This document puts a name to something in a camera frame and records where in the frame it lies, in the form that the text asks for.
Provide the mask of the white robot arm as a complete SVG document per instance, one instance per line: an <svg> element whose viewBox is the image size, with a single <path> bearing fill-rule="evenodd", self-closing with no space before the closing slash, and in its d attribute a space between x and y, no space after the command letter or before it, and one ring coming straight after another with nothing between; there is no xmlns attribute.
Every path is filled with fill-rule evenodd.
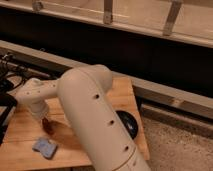
<svg viewBox="0 0 213 171"><path fill-rule="evenodd" d="M106 97L112 82L104 65L76 67L47 83L28 80L16 99L41 120L49 111L46 100L58 98L96 171L151 171Z"/></svg>

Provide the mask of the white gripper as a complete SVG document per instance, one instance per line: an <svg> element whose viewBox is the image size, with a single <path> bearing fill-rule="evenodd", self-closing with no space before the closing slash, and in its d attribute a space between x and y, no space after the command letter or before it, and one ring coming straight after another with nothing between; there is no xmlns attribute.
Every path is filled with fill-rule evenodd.
<svg viewBox="0 0 213 171"><path fill-rule="evenodd" d="M29 107L30 113L37 120L45 118L49 112L49 107L45 101L32 103Z"/></svg>

